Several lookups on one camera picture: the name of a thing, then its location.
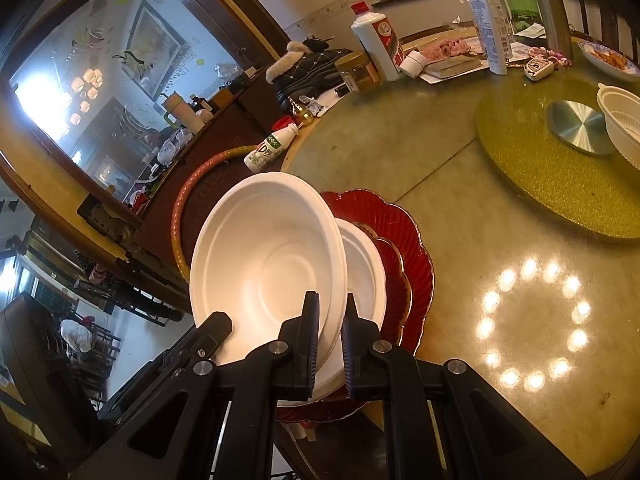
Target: red plate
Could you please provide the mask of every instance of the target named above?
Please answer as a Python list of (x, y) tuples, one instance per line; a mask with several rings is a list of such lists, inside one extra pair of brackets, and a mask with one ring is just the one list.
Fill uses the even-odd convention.
[[(386, 274), (386, 311), (381, 336), (414, 353), (420, 344), (422, 326), (433, 297), (433, 264), (422, 246), (414, 220), (402, 208), (386, 203), (368, 190), (321, 195), (337, 218), (356, 224), (374, 241)], [(411, 273), (407, 261), (412, 263)], [(318, 402), (278, 408), (276, 419), (328, 422), (345, 418), (364, 404), (349, 399), (346, 387), (342, 386)]]

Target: brown jar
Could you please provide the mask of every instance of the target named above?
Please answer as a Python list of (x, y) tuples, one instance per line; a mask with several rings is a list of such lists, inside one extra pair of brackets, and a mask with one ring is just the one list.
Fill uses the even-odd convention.
[(380, 76), (366, 52), (351, 52), (335, 62), (342, 80), (352, 92), (364, 92), (380, 84)]

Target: round table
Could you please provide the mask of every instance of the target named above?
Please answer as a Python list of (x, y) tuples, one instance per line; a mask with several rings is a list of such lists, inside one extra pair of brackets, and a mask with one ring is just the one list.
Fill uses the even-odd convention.
[[(564, 85), (592, 85), (594, 94), (599, 82), (640, 93), (575, 51), (574, 67), (546, 85), (562, 77)], [(409, 212), (436, 275), (417, 358), (469, 363), (591, 475), (622, 458), (640, 433), (640, 246), (561, 218), (489, 158), (476, 131), (478, 103), (519, 82), (535, 91), (521, 68), (511, 68), (432, 86), (403, 78), (347, 95), (283, 170), (318, 191), (370, 189)], [(382, 426), (376, 403), (364, 413)], [(341, 478), (342, 459), (384, 462), (373, 424), (334, 424), (342, 429), (327, 424), (315, 442), (295, 443), (318, 478), (328, 471)], [(337, 435), (350, 440), (342, 458), (331, 444)]]

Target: red bottle cap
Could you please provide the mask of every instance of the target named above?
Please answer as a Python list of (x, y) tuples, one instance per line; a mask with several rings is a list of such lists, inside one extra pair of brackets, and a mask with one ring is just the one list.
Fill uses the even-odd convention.
[(369, 12), (369, 6), (365, 2), (355, 3), (351, 6), (351, 9), (353, 9), (353, 12), (356, 13), (356, 16), (358, 14), (364, 14), (365, 12)]

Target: beige fur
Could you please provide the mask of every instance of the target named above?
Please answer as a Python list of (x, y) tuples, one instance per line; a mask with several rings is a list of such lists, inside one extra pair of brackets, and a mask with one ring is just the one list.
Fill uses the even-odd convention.
[(273, 80), (279, 75), (293, 68), (305, 54), (311, 54), (308, 46), (299, 41), (289, 41), (287, 44), (287, 53), (267, 69), (267, 83), (273, 83)]

